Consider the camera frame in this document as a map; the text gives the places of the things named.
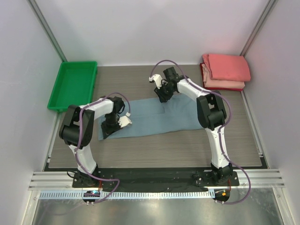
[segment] stack of folded towels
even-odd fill
[[[239,90],[250,81],[250,71],[243,56],[204,54],[200,64],[203,86],[214,90]]]

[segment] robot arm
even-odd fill
[[[190,83],[196,87],[199,86],[189,78],[186,81],[183,76],[179,76],[173,67],[166,69],[164,74],[166,79],[162,79],[158,74],[149,78],[149,81],[157,86],[154,91],[160,102],[167,102],[174,92],[178,92],[187,95],[197,103],[198,120],[201,126],[205,128],[210,142],[212,177],[217,184],[227,182],[233,174],[233,168],[221,151],[220,143],[222,143],[223,150],[227,155],[224,127],[220,130],[221,140],[218,134],[227,116],[223,100],[213,93],[194,88]]]
[[[79,125],[76,124],[76,122],[79,121],[79,113],[83,107],[84,105],[70,105],[60,127],[59,136],[69,146],[73,154],[75,153],[75,148],[77,147],[79,140]],[[124,111],[124,108],[125,104],[120,97],[109,97],[103,102],[90,106],[88,109],[83,111],[82,143],[80,148],[77,150],[77,155],[79,161],[89,173],[93,175],[95,174],[96,176],[98,174],[98,166],[90,150],[94,120],[105,115],[105,121],[101,124],[101,128],[103,138],[106,139],[112,133],[131,124],[131,121],[128,118],[129,114],[122,117],[119,117],[118,115]],[[80,173],[85,174],[80,166],[78,166],[77,169]]]

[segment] blue towel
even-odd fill
[[[185,95],[174,95],[168,102],[160,103],[158,98],[130,101],[131,125],[124,127],[108,138],[140,137],[163,134],[179,130],[201,129],[197,118],[197,104]],[[120,116],[125,115],[128,106]],[[98,139],[103,140],[100,117]]]

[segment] green tray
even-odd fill
[[[65,112],[69,105],[92,101],[97,62],[63,62],[49,99],[48,109]]]

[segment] white wall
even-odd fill
[[[69,61],[196,64],[239,54],[267,0],[37,0]]]
[[[278,1],[250,48],[245,92],[270,166],[279,168],[300,223],[300,1]]]
[[[60,59],[27,1],[0,1],[0,218],[20,224],[56,113],[47,103]]]

